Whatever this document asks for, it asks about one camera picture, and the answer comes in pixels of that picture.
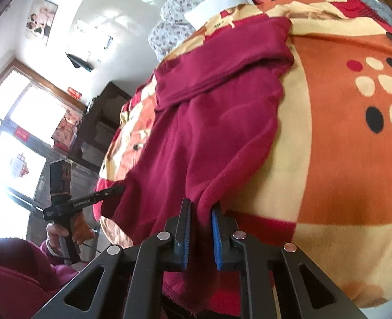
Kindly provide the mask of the maroon sleeve forearm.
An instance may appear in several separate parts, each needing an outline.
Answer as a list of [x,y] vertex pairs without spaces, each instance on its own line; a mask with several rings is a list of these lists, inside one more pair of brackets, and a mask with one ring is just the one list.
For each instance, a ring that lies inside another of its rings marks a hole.
[[78,272],[20,238],[0,238],[0,318],[32,318]]

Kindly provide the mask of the person's left hand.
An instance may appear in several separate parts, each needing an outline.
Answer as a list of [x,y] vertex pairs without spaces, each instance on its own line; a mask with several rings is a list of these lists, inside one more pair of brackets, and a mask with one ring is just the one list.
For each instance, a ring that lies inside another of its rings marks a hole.
[[[95,237],[95,233],[90,228],[85,220],[82,212],[76,214],[72,219],[72,239],[78,245],[84,244],[86,241]],[[61,251],[60,238],[69,236],[69,232],[62,225],[56,223],[49,223],[46,228],[47,231],[47,245],[58,255],[64,256]]]

